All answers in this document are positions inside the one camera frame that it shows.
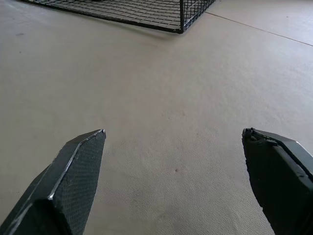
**black wire cage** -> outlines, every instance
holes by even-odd
[[[215,0],[24,0],[173,33],[183,33]]]

